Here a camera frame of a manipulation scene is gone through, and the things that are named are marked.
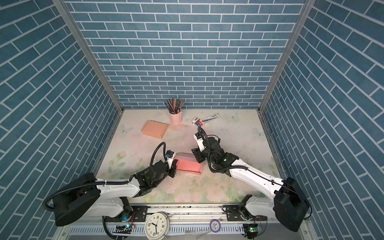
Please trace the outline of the coloured pencils bunch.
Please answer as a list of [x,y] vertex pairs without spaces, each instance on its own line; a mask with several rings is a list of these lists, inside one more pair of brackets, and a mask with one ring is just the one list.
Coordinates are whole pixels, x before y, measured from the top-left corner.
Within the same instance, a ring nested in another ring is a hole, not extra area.
[[171,98],[165,101],[165,106],[172,115],[176,115],[181,112],[184,102],[181,99]]

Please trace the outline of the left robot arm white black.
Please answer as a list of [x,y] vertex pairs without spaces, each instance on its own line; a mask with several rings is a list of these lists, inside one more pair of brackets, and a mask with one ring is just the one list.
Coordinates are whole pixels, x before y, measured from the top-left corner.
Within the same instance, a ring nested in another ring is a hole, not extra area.
[[177,161],[159,161],[128,180],[101,180],[93,173],[85,174],[44,199],[43,209],[54,212],[58,227],[70,225],[82,217],[123,215],[128,221],[132,212],[130,198],[142,197],[156,188],[166,177],[173,178]]

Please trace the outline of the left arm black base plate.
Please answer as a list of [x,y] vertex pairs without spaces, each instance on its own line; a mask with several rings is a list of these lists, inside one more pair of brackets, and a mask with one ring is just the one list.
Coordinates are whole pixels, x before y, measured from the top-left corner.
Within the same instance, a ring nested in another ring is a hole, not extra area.
[[146,221],[148,206],[132,206],[132,211],[130,213],[123,211],[118,216],[105,217],[105,222],[107,223],[143,223]]

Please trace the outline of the white alarm clock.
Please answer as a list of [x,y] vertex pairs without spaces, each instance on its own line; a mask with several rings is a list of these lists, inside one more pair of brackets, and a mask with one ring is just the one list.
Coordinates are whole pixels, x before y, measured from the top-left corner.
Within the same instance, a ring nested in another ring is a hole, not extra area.
[[146,219],[145,235],[148,240],[167,240],[170,226],[170,219],[165,213],[153,213]]

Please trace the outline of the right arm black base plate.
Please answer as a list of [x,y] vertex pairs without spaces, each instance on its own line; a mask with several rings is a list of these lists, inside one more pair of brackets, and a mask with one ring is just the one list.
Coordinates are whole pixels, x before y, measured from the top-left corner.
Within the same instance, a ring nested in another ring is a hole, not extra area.
[[224,205],[222,210],[227,217],[229,222],[239,222],[239,221],[266,221],[268,218],[266,216],[253,216],[247,212],[243,207],[237,205]]

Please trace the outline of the orange paper box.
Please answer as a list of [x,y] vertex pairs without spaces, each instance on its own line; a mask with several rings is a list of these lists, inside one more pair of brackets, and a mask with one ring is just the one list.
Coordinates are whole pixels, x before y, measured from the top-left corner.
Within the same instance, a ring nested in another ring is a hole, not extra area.
[[168,129],[168,124],[148,120],[142,129],[145,136],[162,139]]

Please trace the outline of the right circuit board green led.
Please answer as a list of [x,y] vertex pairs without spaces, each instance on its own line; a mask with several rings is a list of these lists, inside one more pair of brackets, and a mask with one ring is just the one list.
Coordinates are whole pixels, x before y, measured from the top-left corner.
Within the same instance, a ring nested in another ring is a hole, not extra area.
[[244,233],[242,234],[248,240],[254,240],[259,233],[257,224],[243,224]]

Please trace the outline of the aluminium front rail frame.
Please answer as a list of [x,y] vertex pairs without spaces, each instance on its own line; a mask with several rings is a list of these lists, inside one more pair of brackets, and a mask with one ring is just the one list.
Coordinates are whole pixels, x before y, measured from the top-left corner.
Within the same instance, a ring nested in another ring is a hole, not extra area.
[[[265,229],[281,227],[282,224],[276,218],[269,218],[266,221],[239,221],[229,222],[222,210],[221,204],[164,204],[164,205],[134,205],[148,206],[147,217],[153,213],[163,212],[170,219],[170,230],[168,238],[171,236],[215,234],[210,231],[210,222],[213,219],[221,223],[221,231],[216,235],[236,235],[243,234],[243,224],[257,224],[259,234]],[[145,236],[145,222],[143,223],[107,223],[103,217],[84,217],[76,222],[60,228],[54,236],[55,240],[68,240],[71,236],[106,236],[110,233],[114,236],[123,236],[128,239],[133,237]],[[132,225],[133,230],[130,234],[114,234],[116,225]]]

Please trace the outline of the purple tape roll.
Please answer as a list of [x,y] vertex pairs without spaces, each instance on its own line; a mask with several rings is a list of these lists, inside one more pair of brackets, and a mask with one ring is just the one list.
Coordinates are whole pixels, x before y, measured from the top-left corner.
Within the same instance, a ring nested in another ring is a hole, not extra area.
[[221,231],[221,223],[219,220],[216,220],[216,219],[211,220],[210,231],[215,234]]

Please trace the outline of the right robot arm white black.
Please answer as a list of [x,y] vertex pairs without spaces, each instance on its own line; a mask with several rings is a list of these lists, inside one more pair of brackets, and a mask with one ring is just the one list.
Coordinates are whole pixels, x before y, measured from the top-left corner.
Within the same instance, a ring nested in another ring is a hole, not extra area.
[[192,149],[197,161],[206,161],[213,173],[225,174],[243,181],[265,195],[259,199],[246,195],[238,206],[240,215],[248,220],[251,217],[265,216],[276,218],[290,231],[297,232],[312,207],[293,178],[281,179],[259,171],[238,156],[225,152],[214,137],[195,134],[198,147]]

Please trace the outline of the toothpaste tube packet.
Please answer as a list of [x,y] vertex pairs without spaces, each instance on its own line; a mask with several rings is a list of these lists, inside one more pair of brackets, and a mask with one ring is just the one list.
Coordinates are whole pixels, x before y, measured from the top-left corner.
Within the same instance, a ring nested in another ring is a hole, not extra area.
[[206,118],[203,118],[203,119],[199,118],[200,121],[197,122],[195,125],[197,127],[202,127],[202,126],[208,125],[208,124],[212,123],[213,121],[216,121],[216,120],[218,120],[220,118],[221,118],[221,116],[218,113],[215,113],[215,114],[210,115],[210,116],[208,116]]

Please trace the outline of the circuit board green led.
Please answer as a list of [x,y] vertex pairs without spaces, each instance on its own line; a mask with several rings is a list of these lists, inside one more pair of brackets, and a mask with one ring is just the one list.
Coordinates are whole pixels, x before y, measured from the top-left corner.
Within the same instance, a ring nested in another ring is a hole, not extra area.
[[130,234],[133,230],[132,225],[116,225],[113,230],[114,234]]
[[244,233],[242,234],[248,240],[254,240],[259,233],[257,224],[243,224]]

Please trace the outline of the pink pencil cup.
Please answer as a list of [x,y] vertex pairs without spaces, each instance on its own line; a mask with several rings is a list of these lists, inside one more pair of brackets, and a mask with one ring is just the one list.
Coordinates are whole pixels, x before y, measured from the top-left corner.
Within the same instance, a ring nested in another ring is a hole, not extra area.
[[183,112],[179,112],[177,114],[169,113],[171,124],[179,125],[183,122]]

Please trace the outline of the left circuit board green led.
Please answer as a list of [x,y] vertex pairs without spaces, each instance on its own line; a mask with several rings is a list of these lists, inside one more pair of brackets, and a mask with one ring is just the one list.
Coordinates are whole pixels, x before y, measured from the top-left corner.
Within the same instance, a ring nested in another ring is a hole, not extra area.
[[113,230],[114,234],[130,234],[133,230],[132,225],[116,225]]

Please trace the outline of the pink paper box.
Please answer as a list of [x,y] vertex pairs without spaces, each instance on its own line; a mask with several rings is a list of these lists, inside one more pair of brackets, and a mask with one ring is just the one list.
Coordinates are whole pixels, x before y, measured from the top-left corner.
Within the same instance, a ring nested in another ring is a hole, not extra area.
[[198,163],[195,155],[188,153],[176,153],[177,170],[193,174],[201,174],[202,164]]

